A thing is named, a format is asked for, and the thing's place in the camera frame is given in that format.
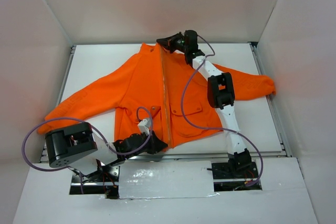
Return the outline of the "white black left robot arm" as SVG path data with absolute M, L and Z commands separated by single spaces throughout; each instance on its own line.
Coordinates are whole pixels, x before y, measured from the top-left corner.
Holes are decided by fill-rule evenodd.
M 140 121 L 138 128 L 139 134 L 113 143 L 94 133 L 87 122 L 50 131 L 45 135 L 49 166 L 70 167 L 95 182 L 109 167 L 121 165 L 142 153 L 157 154 L 168 147 L 151 129 L 148 118 Z

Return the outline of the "orange zip-up jacket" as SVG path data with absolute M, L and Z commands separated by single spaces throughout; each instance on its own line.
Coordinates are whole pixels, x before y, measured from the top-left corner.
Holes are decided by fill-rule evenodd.
M 138 129 L 138 120 L 152 115 L 157 137 L 170 148 L 211 136 L 219 130 L 202 130 L 183 118 L 182 91 L 194 69 L 183 54 L 169 53 L 160 45 L 143 44 L 116 71 L 104 76 L 62 101 L 45 118 L 39 134 L 73 125 L 108 110 L 115 111 L 114 138 L 123 140 Z M 215 109 L 207 100 L 207 82 L 197 73 L 184 97 L 186 117 L 194 124 L 221 127 Z

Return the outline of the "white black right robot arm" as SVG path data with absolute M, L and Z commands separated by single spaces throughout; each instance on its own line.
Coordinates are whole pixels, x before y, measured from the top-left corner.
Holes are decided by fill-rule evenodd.
M 233 177 L 241 177 L 252 165 L 252 158 L 245 142 L 250 140 L 240 133 L 240 129 L 235 116 L 235 91 L 232 75 L 229 72 L 222 72 L 216 68 L 208 57 L 215 56 L 215 50 L 209 46 L 212 53 L 204 54 L 198 46 L 198 39 L 203 37 L 194 30 L 186 30 L 184 33 L 177 33 L 173 36 L 157 39 L 156 42 L 165 50 L 173 53 L 180 51 L 184 54 L 187 65 L 194 69 L 193 74 L 187 81 L 180 101 L 183 118 L 193 127 L 202 130 L 221 130 L 227 132 L 226 141 L 228 144 L 228 170 Z M 222 127 L 205 127 L 192 123 L 185 114 L 184 97 L 189 83 L 193 77 L 200 73 L 207 81 L 207 100 L 211 108 L 217 110 L 217 114 L 222 117 Z

